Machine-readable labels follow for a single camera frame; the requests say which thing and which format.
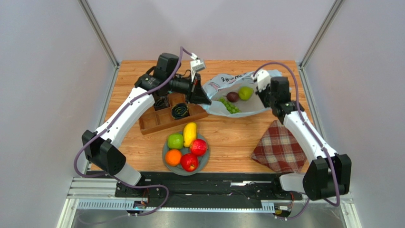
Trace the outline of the light blue plastic bag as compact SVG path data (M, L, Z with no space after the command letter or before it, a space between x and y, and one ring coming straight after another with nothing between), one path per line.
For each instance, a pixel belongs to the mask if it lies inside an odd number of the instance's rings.
M219 74L203 86L211 104L201 107L209 114L241 118L270 109L279 114L291 103L289 81L278 70L261 69L232 76Z

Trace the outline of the fake green pear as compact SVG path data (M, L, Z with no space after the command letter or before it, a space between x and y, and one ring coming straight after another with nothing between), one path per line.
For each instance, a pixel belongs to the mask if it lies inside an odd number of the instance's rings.
M248 101L254 93L253 88L248 86L242 86L238 90L238 96L243 101Z

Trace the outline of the fake dark passion fruit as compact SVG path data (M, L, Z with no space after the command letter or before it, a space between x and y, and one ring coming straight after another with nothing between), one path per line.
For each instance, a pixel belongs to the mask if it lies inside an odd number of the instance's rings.
M226 95L226 98L231 103L235 103L235 102L239 101L239 99L240 99L238 93L236 93L236 92L229 92Z

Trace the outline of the fake green grape bunch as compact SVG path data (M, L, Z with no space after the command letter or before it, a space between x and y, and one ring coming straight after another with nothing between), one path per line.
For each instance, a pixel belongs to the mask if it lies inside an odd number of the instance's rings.
M228 101L224 97L219 98L218 101L225 106L230 114L241 113L241 110L238 107L236 107L232 102Z

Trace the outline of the fake yellow mango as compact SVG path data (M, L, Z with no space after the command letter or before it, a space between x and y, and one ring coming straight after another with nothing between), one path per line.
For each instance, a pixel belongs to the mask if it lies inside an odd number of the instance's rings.
M194 122L188 123L183 129L183 146L190 147L196 138L197 124Z

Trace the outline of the fake green apple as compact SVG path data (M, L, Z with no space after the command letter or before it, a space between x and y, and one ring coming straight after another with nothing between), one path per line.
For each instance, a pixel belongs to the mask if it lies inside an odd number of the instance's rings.
M183 135L180 133L173 133L168 136L167 139L167 146L170 149L177 149L180 150L183 148Z

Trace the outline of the fake red pomegranate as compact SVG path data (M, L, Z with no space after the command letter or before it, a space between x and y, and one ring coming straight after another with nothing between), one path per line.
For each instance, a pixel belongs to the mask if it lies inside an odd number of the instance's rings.
M196 156L203 156L208 150L208 144L203 139L196 139L190 146L190 152Z

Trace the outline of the fake orange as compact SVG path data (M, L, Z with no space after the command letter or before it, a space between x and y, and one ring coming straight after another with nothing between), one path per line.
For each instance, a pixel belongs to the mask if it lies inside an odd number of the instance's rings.
M169 150L166 155L164 156L164 160L166 164L169 166L177 166L181 163L182 153L178 149L171 149Z

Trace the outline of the fake red apple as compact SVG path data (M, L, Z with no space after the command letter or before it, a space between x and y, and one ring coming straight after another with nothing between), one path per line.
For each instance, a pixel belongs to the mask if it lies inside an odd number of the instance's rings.
M187 172L193 172L199 166L197 156L192 154L192 153L188 153L188 154L183 155L182 158L181 158L181 163L180 164L181 164L182 168Z

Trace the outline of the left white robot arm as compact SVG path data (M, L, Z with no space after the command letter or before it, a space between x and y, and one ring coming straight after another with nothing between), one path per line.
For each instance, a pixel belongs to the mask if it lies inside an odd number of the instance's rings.
M155 104L155 98L171 91L185 95L186 103L211 104L199 75L206 68L205 62L194 53L187 54L191 57L189 76L177 75L181 56L162 53L156 65L138 78L116 112L93 132L82 134L83 147L79 152L90 163L126 185L135 186L142 175L126 162L118 148L136 121Z

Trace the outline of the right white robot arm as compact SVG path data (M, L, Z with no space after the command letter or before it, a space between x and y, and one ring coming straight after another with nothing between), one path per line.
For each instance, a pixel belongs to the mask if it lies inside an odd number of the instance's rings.
M352 167L349 156L338 154L317 132L298 100L291 99L286 77L266 76L254 82L257 83L255 93L264 106L272 109L310 161L305 174L282 174L279 177L281 188L304 193L313 201L329 201L335 197L333 205L339 205L340 197L349 192Z

